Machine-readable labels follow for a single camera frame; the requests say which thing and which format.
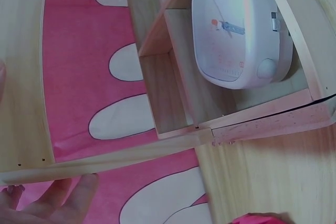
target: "clock face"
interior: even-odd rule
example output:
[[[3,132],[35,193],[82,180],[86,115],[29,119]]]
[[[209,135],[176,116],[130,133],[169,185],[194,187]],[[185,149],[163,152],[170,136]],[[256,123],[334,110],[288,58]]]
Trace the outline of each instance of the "clock face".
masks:
[[[196,45],[198,64],[215,79],[235,81],[245,64],[245,22],[243,0],[206,0],[204,28]]]

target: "pink object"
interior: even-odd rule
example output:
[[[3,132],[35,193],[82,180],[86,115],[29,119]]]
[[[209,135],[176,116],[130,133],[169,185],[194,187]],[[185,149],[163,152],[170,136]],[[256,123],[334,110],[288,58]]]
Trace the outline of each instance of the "pink object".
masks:
[[[274,217],[247,214],[232,221],[232,224],[286,224]]]

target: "pink fabric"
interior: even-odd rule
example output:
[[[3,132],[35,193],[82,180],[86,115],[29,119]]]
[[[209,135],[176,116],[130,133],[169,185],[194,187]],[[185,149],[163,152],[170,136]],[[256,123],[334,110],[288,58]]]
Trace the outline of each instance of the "pink fabric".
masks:
[[[264,217],[247,214],[232,221],[232,224],[286,224],[274,217]]]
[[[46,0],[43,68],[48,123],[56,161],[94,156],[157,140],[154,130],[100,141],[88,132],[91,118],[124,98],[146,93],[144,82],[109,72],[109,60],[134,42],[129,9],[96,0]]]

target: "hand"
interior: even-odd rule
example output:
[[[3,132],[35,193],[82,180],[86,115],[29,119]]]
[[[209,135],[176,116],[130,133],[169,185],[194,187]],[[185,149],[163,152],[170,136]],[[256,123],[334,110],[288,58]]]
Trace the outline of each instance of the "hand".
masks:
[[[0,193],[1,224],[80,224],[85,219],[98,188],[98,175],[81,177],[62,205],[71,186],[71,179],[53,182],[47,191],[22,211],[16,211],[22,186],[10,186]]]

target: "wooden cabinet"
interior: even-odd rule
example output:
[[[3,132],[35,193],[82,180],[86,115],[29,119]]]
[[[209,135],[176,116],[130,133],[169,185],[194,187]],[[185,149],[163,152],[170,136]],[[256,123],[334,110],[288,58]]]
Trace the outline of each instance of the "wooden cabinet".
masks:
[[[317,0],[276,2],[295,43],[289,73],[262,88],[228,90],[198,71],[191,0],[129,0],[159,138],[210,127],[215,141],[230,142],[334,122],[336,36],[330,21]]]

